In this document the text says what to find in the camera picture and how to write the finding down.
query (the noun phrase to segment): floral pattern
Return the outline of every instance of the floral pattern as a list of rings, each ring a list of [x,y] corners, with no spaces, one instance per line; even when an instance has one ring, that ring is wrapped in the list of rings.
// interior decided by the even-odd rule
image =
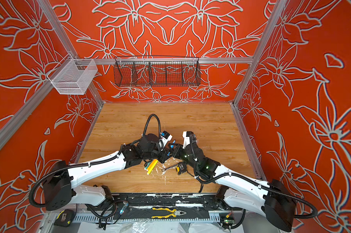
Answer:
[[[335,24],[341,12],[349,13]],[[295,232],[351,233],[351,53],[339,48],[351,49],[345,25],[351,1],[288,1],[240,87],[238,109],[266,177],[318,209],[316,218],[295,219]],[[310,211],[297,205],[297,214]]]
[[[0,129],[65,56],[36,1],[0,0]]]
[[[57,161],[75,162],[98,110],[92,96],[89,90],[84,96],[60,95],[52,90],[2,148],[0,232],[37,231],[45,210],[29,204],[30,188]],[[78,115],[70,113],[71,110],[78,112]],[[63,124],[59,119],[60,115],[68,114],[75,119],[74,131],[69,128],[70,124]],[[59,122],[57,128],[52,127],[55,122]],[[42,187],[38,187],[35,193],[37,202],[44,202],[42,192]]]
[[[91,1],[51,0],[80,57],[151,55],[250,57],[275,1],[248,0]],[[89,23],[81,19],[89,17]],[[203,64],[199,87],[118,87],[110,65],[98,66],[94,84],[109,102],[230,101],[247,68],[243,64]]]
[[[68,25],[65,28],[79,33]],[[37,1],[0,0],[0,130],[66,55]],[[29,204],[29,190],[55,162],[75,161],[97,111],[90,91],[83,96],[65,96],[52,90],[1,149],[1,233],[39,229],[45,210]],[[60,120],[68,114],[73,119],[72,131]],[[42,197],[39,187],[35,198],[42,202]]]

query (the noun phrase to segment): black tape measure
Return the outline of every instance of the black tape measure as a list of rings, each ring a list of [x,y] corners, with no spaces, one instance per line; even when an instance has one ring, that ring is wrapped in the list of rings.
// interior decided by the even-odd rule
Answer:
[[[180,162],[177,164],[177,167],[175,168],[178,172],[178,175],[187,172],[187,165],[184,162]]]
[[[75,214],[73,210],[63,210],[55,220],[54,226],[68,227],[75,217]]]

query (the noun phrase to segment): yellow pliers handle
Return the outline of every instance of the yellow pliers handle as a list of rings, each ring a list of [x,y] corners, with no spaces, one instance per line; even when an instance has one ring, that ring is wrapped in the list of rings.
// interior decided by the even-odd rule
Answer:
[[[176,217],[175,214],[169,214],[169,215],[166,215],[166,216],[152,216],[152,218],[169,218],[170,216]]]
[[[176,217],[176,215],[175,215],[175,212],[177,211],[176,209],[170,210],[169,208],[162,208],[162,207],[160,207],[160,208],[153,207],[152,209],[153,210],[167,210],[167,211],[171,212],[171,214],[166,215],[166,216],[152,216],[152,218],[169,218],[170,216]]]

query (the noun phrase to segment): black wire basket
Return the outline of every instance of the black wire basket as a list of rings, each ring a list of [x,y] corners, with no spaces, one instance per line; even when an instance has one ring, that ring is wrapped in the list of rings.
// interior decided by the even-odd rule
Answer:
[[[115,57],[117,86],[199,86],[197,57],[142,56]]]

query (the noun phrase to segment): wooden tabletop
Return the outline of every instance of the wooden tabletop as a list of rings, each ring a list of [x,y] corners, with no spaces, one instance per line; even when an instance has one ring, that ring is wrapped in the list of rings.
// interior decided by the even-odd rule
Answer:
[[[183,144],[183,131],[197,136],[197,145],[206,157],[220,162],[243,175],[254,177],[246,150],[228,103],[106,103],[98,117],[79,162],[106,156],[119,150],[123,143],[140,139],[148,116],[154,113],[161,121],[161,131],[169,132],[176,143]],[[147,133],[158,134],[158,124],[153,117]],[[115,192],[179,192],[197,193],[200,183],[187,173],[177,175],[174,168],[162,172],[180,160],[168,159],[158,163],[150,175],[144,170],[144,162],[121,171],[114,171],[84,185],[107,185]],[[216,193],[219,184],[207,184],[204,193]]]

